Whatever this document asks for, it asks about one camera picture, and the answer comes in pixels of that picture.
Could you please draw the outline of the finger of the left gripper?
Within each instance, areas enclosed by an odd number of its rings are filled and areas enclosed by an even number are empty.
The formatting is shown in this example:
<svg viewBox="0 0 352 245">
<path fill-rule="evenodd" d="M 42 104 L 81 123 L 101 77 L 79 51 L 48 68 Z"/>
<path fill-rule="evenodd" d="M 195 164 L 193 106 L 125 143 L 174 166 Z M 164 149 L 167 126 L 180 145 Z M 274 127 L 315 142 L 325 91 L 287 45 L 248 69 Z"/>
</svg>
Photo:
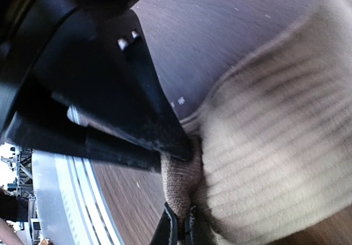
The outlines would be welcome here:
<svg viewBox="0 0 352 245">
<path fill-rule="evenodd" d="M 52 70 L 56 94 L 137 146 L 192 159 L 133 11 L 75 12 L 56 37 L 63 48 Z"/>
<path fill-rule="evenodd" d="M 5 130 L 5 138 L 26 148 L 109 162 L 159 173 L 160 154 L 71 122 L 66 110 L 18 110 Z"/>
</svg>

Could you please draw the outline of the tan ribbed sock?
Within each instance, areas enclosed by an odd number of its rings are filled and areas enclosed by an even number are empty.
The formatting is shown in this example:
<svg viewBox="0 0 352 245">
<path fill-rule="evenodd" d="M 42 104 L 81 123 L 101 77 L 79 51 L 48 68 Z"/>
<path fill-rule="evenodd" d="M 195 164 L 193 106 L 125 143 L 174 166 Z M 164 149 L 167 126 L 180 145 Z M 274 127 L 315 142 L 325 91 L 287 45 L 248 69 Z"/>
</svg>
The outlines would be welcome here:
<svg viewBox="0 0 352 245">
<path fill-rule="evenodd" d="M 216 244 L 267 244 L 351 205 L 351 0 L 313 0 L 181 124 L 195 159 L 161 160 L 177 244 L 191 205 Z"/>
</svg>

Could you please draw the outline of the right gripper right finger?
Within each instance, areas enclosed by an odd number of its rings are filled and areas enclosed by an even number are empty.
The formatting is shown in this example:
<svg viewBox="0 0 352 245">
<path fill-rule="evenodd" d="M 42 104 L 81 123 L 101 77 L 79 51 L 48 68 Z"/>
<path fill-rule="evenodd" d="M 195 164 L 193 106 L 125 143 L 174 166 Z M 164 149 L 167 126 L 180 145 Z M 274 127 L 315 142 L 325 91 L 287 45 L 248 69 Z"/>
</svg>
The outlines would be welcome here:
<svg viewBox="0 0 352 245">
<path fill-rule="evenodd" d="M 215 236 L 210 225 L 196 205 L 191 205 L 184 221 L 184 244 L 213 245 Z"/>
</svg>

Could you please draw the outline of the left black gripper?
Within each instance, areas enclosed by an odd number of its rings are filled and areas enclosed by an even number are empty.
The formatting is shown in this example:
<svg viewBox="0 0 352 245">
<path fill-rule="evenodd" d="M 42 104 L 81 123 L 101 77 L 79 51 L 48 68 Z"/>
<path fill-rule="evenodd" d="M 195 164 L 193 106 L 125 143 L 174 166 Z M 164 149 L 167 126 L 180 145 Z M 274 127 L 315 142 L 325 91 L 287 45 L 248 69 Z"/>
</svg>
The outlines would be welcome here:
<svg viewBox="0 0 352 245">
<path fill-rule="evenodd" d="M 63 51 L 56 35 L 70 15 L 114 16 L 132 11 L 138 1 L 1 0 L 1 141 L 11 142 L 5 131 L 18 110 L 66 110 L 71 122 L 125 140 L 56 94 L 52 70 Z"/>
</svg>

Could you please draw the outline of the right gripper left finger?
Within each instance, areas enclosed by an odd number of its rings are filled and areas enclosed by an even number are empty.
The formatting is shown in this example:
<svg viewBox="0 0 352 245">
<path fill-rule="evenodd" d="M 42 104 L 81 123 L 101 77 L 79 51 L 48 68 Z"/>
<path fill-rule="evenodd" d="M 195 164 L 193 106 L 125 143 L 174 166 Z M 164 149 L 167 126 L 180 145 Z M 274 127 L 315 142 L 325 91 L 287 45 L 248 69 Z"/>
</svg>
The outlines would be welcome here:
<svg viewBox="0 0 352 245">
<path fill-rule="evenodd" d="M 167 202 L 159 220 L 150 245 L 177 245 L 178 243 L 178 218 Z"/>
</svg>

